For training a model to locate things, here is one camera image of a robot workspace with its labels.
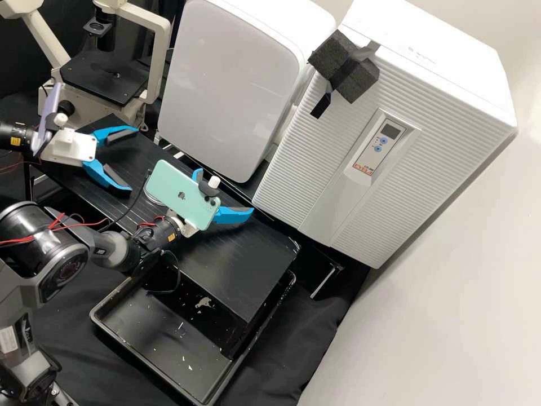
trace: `display screen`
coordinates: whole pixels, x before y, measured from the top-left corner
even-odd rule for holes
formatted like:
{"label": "display screen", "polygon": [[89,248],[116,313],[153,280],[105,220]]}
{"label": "display screen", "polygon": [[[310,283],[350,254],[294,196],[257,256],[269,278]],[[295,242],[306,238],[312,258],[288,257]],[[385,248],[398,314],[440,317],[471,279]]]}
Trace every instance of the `display screen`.
{"label": "display screen", "polygon": [[400,134],[400,130],[390,124],[385,124],[382,128],[382,134],[389,138],[396,139]]}

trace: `black foam block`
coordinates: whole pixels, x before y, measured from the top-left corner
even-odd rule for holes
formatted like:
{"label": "black foam block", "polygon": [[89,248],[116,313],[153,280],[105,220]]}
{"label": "black foam block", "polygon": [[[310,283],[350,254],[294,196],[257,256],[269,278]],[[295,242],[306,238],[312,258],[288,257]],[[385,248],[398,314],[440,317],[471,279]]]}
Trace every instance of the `black foam block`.
{"label": "black foam block", "polygon": [[368,58],[355,57],[359,48],[336,30],[310,56],[308,62],[348,102],[353,103],[379,78],[379,68]]}

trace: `white appliance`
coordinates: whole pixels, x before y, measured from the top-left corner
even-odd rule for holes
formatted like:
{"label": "white appliance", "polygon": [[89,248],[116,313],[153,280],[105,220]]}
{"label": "white appliance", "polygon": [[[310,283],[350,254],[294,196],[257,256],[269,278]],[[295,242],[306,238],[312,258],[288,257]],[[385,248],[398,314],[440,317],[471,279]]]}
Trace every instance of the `white appliance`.
{"label": "white appliance", "polygon": [[309,0],[189,0],[158,122],[162,138],[247,181],[311,78],[336,22]]}
{"label": "white appliance", "polygon": [[380,77],[353,104],[338,92],[310,112],[316,73],[253,204],[380,267],[516,132],[496,51],[403,0],[355,0],[339,27],[379,43]]}

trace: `white knob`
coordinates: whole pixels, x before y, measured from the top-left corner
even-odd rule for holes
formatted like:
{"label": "white knob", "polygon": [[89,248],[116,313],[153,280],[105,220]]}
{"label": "white knob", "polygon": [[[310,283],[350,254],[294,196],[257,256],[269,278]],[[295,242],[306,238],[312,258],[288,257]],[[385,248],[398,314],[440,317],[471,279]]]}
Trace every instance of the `white knob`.
{"label": "white knob", "polygon": [[58,127],[63,128],[68,122],[69,118],[64,113],[58,113],[53,120],[53,122],[58,125]]}
{"label": "white knob", "polygon": [[212,176],[209,180],[209,186],[212,189],[218,189],[218,186],[220,186],[220,178],[217,176]]}

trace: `white debris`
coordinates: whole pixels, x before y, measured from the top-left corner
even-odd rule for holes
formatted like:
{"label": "white debris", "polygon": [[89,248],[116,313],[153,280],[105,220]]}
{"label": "white debris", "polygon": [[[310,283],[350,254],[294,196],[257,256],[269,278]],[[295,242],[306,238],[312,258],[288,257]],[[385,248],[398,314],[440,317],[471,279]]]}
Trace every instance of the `white debris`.
{"label": "white debris", "polygon": [[212,299],[211,298],[208,298],[208,297],[204,297],[202,298],[198,304],[196,304],[196,308],[200,308],[202,306],[206,306],[206,307],[210,307],[212,308],[212,306],[210,305],[210,302],[212,302]]}

